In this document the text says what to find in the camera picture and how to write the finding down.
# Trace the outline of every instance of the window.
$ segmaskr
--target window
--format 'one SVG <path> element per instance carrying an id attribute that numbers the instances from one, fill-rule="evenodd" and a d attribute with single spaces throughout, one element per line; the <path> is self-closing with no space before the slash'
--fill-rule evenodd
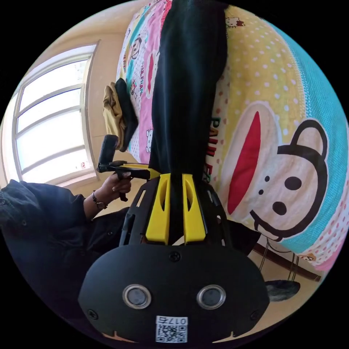
<path id="1" fill-rule="evenodd" d="M 10 179 L 59 184 L 95 174 L 88 147 L 85 91 L 95 45 L 34 68 L 8 104 L 1 157 Z"/>

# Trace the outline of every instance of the sleeve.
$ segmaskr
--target sleeve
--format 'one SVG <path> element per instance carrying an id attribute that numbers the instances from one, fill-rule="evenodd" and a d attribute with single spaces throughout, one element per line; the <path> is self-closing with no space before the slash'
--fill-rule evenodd
<path id="1" fill-rule="evenodd" d="M 66 188 L 11 180 L 3 191 L 11 204 L 16 206 L 16 210 L 40 210 L 57 230 L 87 223 L 84 212 L 85 198 L 80 194 L 73 195 Z"/>

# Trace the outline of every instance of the red mouth print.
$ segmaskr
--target red mouth print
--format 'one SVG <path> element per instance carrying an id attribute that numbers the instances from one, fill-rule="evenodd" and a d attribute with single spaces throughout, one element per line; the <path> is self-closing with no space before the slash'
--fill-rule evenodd
<path id="1" fill-rule="evenodd" d="M 230 182 L 228 213 L 232 214 L 245 196 L 257 167 L 261 147 L 261 122 L 259 113 L 254 115 L 239 159 Z"/>
<path id="2" fill-rule="evenodd" d="M 154 56 L 151 54 L 149 62 L 149 72 L 148 72 L 148 94 L 152 89 L 152 77 L 153 77 L 153 68 L 154 68 Z"/>

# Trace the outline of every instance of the sticker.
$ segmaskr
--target sticker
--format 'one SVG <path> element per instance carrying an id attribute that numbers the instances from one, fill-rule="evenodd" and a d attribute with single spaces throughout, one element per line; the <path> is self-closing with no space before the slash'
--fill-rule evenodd
<path id="1" fill-rule="evenodd" d="M 155 341 L 158 343 L 187 343 L 188 318 L 157 316 Z"/>

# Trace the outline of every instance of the black pants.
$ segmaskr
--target black pants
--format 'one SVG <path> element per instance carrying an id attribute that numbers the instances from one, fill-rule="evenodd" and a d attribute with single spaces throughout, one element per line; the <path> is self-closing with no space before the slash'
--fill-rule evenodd
<path id="1" fill-rule="evenodd" d="M 181 174 L 202 180 L 216 84 L 227 58 L 227 7 L 212 0 L 173 1 L 161 32 L 149 167 L 172 175 L 170 244 L 183 232 Z M 229 224 L 234 246 L 249 254 L 258 233 Z"/>

